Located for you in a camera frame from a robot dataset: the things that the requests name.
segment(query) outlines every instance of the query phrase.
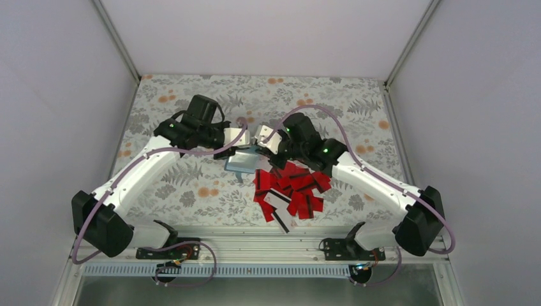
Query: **pile of red cards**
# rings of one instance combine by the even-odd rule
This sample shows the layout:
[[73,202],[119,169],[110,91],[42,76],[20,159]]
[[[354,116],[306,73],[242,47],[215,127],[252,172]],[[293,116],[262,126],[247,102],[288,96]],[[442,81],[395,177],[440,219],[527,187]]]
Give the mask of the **pile of red cards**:
[[255,174],[254,201],[259,203],[267,222],[274,220],[272,214],[276,205],[267,203],[265,197],[273,190],[288,202],[287,211],[299,215],[299,219],[312,219],[314,212],[323,212],[323,199],[314,196],[312,190],[324,193],[330,189],[330,178],[321,172],[310,170],[287,162],[284,170],[273,168],[270,172],[257,170]]

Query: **gray wall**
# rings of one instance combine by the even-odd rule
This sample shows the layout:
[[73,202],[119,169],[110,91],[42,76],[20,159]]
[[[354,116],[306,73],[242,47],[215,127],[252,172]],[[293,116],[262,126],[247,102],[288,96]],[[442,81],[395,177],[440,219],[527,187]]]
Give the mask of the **gray wall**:
[[538,305],[541,1],[443,1],[396,82],[417,183],[441,190],[468,305]]
[[2,305],[51,301],[71,197],[106,179],[134,90],[90,1],[2,1]]

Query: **robotic arm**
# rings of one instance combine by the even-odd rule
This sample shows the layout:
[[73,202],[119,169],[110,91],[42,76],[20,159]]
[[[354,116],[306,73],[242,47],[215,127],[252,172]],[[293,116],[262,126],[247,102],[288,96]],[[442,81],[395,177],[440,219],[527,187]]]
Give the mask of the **robotic arm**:
[[[216,110],[220,111],[222,121],[211,123]],[[91,194],[80,191],[73,197],[71,206],[75,233],[82,234],[84,240],[109,257],[118,255],[128,247],[162,248],[176,243],[177,232],[163,222],[132,226],[124,218],[138,194],[184,155],[172,152],[172,148],[191,150],[199,146],[219,149],[235,141],[231,147],[214,155],[214,159],[224,159],[235,155],[236,150],[249,147],[249,133],[245,131],[242,134],[242,129],[230,127],[230,122],[224,119],[216,101],[194,96],[187,110],[176,113],[154,130],[154,136],[147,145],[119,174]],[[420,190],[362,160],[359,165],[345,144],[333,138],[322,139],[310,119],[302,113],[289,116],[283,124],[286,131],[278,130],[270,138],[272,128],[267,126],[260,126],[255,135],[259,153],[267,156],[271,165],[284,168],[288,160],[299,161],[314,171],[321,171],[359,188],[391,211],[393,219],[385,224],[360,222],[352,229],[348,237],[352,243],[356,242],[356,247],[372,250],[400,245],[417,256],[426,253],[443,225],[406,193],[420,197],[443,215],[440,194],[436,189],[427,187]],[[377,179],[374,173],[399,185],[403,192],[397,193]],[[107,201],[95,207],[103,198],[107,198]],[[81,233],[88,218],[91,218],[88,227]]]

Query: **floral tablecloth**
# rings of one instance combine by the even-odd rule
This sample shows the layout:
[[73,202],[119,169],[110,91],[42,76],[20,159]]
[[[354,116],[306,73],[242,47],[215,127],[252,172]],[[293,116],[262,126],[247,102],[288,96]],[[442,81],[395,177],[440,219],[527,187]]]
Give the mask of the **floral tablecloth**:
[[[378,82],[367,78],[145,75],[115,172],[143,149],[159,122],[186,109],[195,94],[218,101],[226,120],[233,125],[239,117],[245,117],[252,135],[259,124],[273,126],[298,105],[324,106],[339,117],[363,159],[403,180]],[[342,139],[334,122],[323,112],[307,110],[306,114],[323,137]],[[267,164],[263,158],[260,162]],[[185,156],[142,191],[128,220],[159,219],[173,226],[276,226],[275,221],[265,222],[259,204],[253,202],[254,175],[243,174],[244,183],[240,184],[233,172],[223,168],[224,161],[212,157]],[[299,226],[354,225],[390,218],[388,210],[362,191],[334,179],[331,183],[332,189],[322,194],[323,212],[317,212],[314,219],[297,221]]]

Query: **black and white robotic arm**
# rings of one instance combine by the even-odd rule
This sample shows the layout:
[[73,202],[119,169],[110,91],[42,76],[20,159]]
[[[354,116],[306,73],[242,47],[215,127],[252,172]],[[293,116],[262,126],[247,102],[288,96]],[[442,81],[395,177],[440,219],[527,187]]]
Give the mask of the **black and white robotic arm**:
[[[222,114],[222,121],[211,123],[216,110]],[[178,162],[183,155],[161,148],[219,149],[238,138],[232,147],[214,155],[214,159],[224,159],[233,156],[236,150],[251,145],[249,132],[240,135],[242,129],[230,127],[230,122],[223,117],[217,102],[195,96],[186,111],[176,113],[154,130],[154,136],[134,158],[134,161],[145,159],[143,162],[129,163],[119,174],[91,194],[80,191],[73,197],[71,205],[75,233],[79,235],[85,220],[92,217],[83,238],[110,257],[118,255],[126,248],[157,249],[174,244],[177,232],[167,224],[155,221],[150,224],[130,225],[124,218],[136,197],[163,170]],[[268,136],[272,133],[271,127],[260,126],[257,129],[255,139],[260,147],[259,153],[267,156],[271,165],[284,168],[288,160],[299,161],[314,171],[321,171],[352,185],[385,205],[391,212],[392,219],[387,222],[360,222],[352,229],[350,238],[354,239],[360,248],[372,250],[400,245],[417,256],[426,253],[442,224],[405,193],[421,197],[443,215],[440,194],[436,189],[427,187],[421,190],[409,186],[364,161],[362,166],[359,166],[346,145],[333,138],[322,139],[310,119],[301,113],[289,116],[284,121],[284,126],[286,131],[279,130],[270,138]],[[385,180],[400,185],[403,192],[398,193],[369,174],[366,167]],[[125,176],[118,182],[119,175]],[[107,200],[97,208],[95,215],[89,216],[99,199],[107,194]]]

